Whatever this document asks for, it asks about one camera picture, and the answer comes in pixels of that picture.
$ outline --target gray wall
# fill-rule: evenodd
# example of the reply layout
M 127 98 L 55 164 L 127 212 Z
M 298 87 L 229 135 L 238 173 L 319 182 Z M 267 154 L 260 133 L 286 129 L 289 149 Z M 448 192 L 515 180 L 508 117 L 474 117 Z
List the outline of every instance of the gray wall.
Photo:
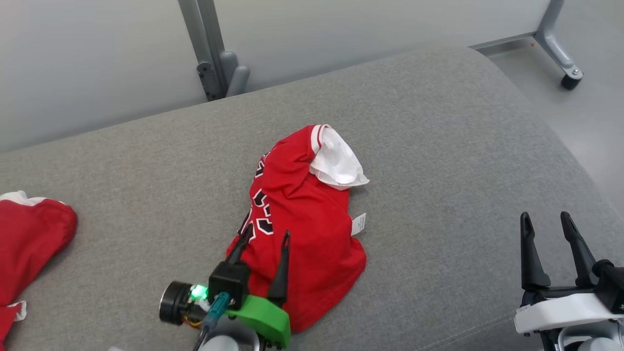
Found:
M 534 32 L 549 0 L 214 0 L 248 90 L 428 44 L 472 46 Z
M 2 0 L 0 151 L 205 102 L 176 0 Z

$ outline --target white tag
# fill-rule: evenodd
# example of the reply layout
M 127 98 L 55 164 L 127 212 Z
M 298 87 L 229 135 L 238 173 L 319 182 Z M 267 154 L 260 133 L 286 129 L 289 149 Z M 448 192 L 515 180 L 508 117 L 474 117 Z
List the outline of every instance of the white tag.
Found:
M 351 224 L 351 236 L 364 230 L 364 224 L 366 223 L 366 213 L 357 216 Z

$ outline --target gray fabric cushion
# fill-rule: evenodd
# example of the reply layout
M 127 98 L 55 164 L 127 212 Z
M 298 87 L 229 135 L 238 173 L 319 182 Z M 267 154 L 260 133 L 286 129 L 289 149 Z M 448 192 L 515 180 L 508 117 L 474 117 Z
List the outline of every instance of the gray fabric cushion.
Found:
M 0 156 L 0 192 L 58 199 L 76 237 L 23 293 L 9 350 L 186 350 L 158 320 L 174 279 L 205 282 L 248 210 L 259 157 L 329 123 L 371 183 L 366 270 L 292 350 L 534 350 L 515 334 L 519 217 L 554 284 L 572 284 L 567 210 L 596 258 L 622 261 L 624 224 L 505 76 L 435 48 L 148 117 Z

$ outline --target red jersey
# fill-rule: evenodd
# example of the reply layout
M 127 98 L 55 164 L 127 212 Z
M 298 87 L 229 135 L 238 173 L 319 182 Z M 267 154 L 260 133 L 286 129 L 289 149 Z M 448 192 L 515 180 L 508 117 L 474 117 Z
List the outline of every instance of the red jersey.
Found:
M 76 232 L 76 213 L 59 201 L 0 194 L 0 351 L 23 303 L 11 306 L 47 261 L 64 250 Z
M 290 231 L 288 301 L 283 308 L 294 332 L 312 326 L 338 304 L 366 265 L 362 245 L 351 237 L 349 190 L 337 190 L 311 173 L 325 129 L 329 126 L 307 126 L 261 157 L 249 191 L 251 210 L 238 231 L 240 235 L 253 224 L 241 259 L 251 268 L 250 294 L 262 297 L 275 278 L 284 233 Z

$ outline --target green 3d-printed part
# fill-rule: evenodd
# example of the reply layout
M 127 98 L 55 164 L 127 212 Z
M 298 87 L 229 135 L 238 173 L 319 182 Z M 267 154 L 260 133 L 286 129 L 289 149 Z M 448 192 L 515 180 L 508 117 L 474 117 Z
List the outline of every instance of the green 3d-printed part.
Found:
M 284 349 L 290 345 L 290 318 L 283 309 L 264 297 L 249 295 L 240 310 L 226 310 L 247 327 Z

